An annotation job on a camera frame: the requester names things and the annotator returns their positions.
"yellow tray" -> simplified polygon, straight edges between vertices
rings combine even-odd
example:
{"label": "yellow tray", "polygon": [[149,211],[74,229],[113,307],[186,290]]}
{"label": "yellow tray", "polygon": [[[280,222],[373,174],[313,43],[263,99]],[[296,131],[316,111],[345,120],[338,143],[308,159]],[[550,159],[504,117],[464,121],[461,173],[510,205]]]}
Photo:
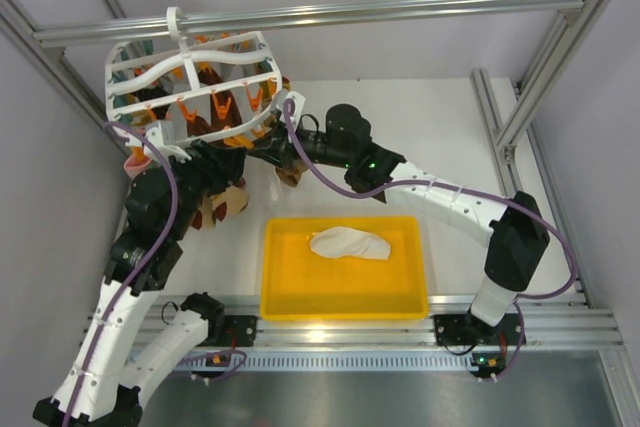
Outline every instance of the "yellow tray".
{"label": "yellow tray", "polygon": [[[327,259],[309,247],[313,236],[344,226],[391,244],[388,260]],[[260,315],[266,320],[420,319],[428,313],[413,217],[272,219],[267,223]]]}

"white 3d printed part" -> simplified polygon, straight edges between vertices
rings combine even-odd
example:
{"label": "white 3d printed part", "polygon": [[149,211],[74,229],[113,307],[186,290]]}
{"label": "white 3d printed part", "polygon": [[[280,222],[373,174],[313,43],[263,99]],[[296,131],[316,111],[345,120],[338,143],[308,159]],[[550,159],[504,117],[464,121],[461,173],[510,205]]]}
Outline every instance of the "white 3d printed part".
{"label": "white 3d printed part", "polygon": [[382,237],[350,227],[332,227],[311,239],[311,250],[328,259],[346,255],[362,259],[387,260],[391,255],[389,242]]}

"black cable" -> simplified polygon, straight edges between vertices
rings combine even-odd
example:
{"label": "black cable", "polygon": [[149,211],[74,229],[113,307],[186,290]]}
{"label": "black cable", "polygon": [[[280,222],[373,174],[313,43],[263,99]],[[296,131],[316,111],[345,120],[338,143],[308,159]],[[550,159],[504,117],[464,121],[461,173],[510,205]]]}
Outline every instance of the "black cable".
{"label": "black cable", "polygon": [[455,355],[457,357],[462,357],[463,355],[470,354],[471,351],[477,347],[477,345],[478,344],[473,344],[471,347],[469,347],[468,349],[465,349],[465,350],[463,350],[461,352],[454,352],[454,351],[450,350],[449,347],[447,347],[446,345],[443,345],[443,347],[445,349],[447,349],[447,352],[449,352],[451,355]]}
{"label": "black cable", "polygon": [[163,321],[165,324],[167,324],[167,325],[171,325],[169,322],[167,322],[166,320],[164,320],[164,309],[166,309],[166,308],[167,308],[167,305],[173,305],[173,308],[174,308],[174,309],[176,309],[176,312],[177,312],[178,310],[180,310],[180,309],[178,308],[178,304],[176,304],[175,302],[173,302],[173,301],[171,301],[171,300],[170,300],[169,302],[165,303],[165,304],[162,306],[162,310],[160,311],[160,318],[162,319],[162,321]]}
{"label": "black cable", "polygon": [[313,121],[313,123],[315,124],[315,126],[316,126],[316,134],[318,132],[320,132],[320,122],[318,121],[318,118],[315,115],[312,115],[312,114],[304,114],[304,115],[300,116],[300,123],[302,123],[302,119],[304,119],[305,117],[309,117]]}

